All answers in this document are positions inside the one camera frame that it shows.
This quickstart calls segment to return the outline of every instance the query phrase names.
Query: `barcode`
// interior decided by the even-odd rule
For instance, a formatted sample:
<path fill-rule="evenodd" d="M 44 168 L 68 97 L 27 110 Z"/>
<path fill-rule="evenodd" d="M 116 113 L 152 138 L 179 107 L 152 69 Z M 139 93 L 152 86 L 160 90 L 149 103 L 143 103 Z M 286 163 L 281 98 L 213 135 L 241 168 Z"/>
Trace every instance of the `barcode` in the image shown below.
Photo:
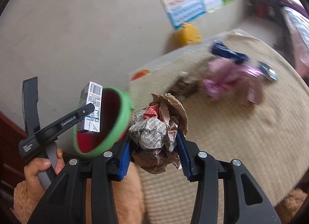
<path fill-rule="evenodd" d="M 95 85 L 93 83 L 90 86 L 90 92 L 95 93 L 99 96 L 101 95 L 101 89 L 102 89 L 102 87 Z"/>

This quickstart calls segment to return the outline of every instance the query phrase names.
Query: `small box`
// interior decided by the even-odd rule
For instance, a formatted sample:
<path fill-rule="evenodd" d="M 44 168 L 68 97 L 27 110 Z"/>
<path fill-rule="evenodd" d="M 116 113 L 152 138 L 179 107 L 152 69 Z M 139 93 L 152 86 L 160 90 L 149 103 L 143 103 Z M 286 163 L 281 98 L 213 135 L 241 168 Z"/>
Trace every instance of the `small box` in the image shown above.
<path fill-rule="evenodd" d="M 90 115 L 85 116 L 84 120 L 77 124 L 78 132 L 100 132 L 102 89 L 103 87 L 95 82 L 89 82 L 89 84 L 82 89 L 79 107 L 93 103 L 95 110 Z"/>

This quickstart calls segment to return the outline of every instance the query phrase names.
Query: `green bowl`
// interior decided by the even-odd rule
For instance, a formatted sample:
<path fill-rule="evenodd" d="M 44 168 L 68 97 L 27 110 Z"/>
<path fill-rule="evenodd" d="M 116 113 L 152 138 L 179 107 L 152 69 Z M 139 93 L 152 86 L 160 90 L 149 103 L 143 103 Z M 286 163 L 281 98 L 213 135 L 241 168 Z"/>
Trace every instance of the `green bowl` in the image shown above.
<path fill-rule="evenodd" d="M 121 136 L 128 128 L 133 105 L 129 94 L 116 88 L 103 88 L 100 111 L 100 133 L 97 138 L 102 141 L 91 151 L 82 152 L 78 144 L 76 125 L 73 127 L 73 145 L 81 157 L 94 158 L 112 148 L 113 144 L 121 140 Z"/>

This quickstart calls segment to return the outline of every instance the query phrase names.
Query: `green rim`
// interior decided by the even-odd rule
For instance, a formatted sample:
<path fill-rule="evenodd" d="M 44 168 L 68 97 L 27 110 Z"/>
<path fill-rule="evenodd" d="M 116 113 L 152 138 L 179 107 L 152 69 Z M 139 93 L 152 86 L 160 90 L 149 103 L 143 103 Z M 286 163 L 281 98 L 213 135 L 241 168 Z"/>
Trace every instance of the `green rim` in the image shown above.
<path fill-rule="evenodd" d="M 78 152 L 80 156 L 86 157 L 86 158 L 94 158 L 96 156 L 99 156 L 104 151 L 108 151 L 112 148 L 113 144 L 117 142 L 120 137 L 123 135 L 124 131 L 126 130 L 128 126 L 128 122 L 130 120 L 131 111 L 132 111 L 132 103 L 131 99 L 129 97 L 129 94 L 126 92 L 122 92 L 116 88 L 103 88 L 104 90 L 113 90 L 115 91 L 119 97 L 120 97 L 120 110 L 118 118 L 115 122 L 114 127 L 110 131 L 110 133 L 106 136 L 104 141 L 102 141 L 95 149 L 93 149 L 90 152 L 82 153 L 78 147 L 77 144 L 77 132 L 76 132 L 76 125 L 73 126 L 73 145 L 75 150 Z"/>

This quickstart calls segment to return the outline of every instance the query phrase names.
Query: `bed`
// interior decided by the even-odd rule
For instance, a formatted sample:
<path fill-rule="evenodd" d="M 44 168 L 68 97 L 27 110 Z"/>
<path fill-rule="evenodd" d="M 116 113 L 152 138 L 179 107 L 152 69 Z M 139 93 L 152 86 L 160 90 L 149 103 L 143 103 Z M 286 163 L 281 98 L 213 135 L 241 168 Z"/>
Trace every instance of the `bed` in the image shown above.
<path fill-rule="evenodd" d="M 309 76 L 309 16 L 299 0 L 282 0 L 281 8 L 293 45 L 295 70 Z"/>

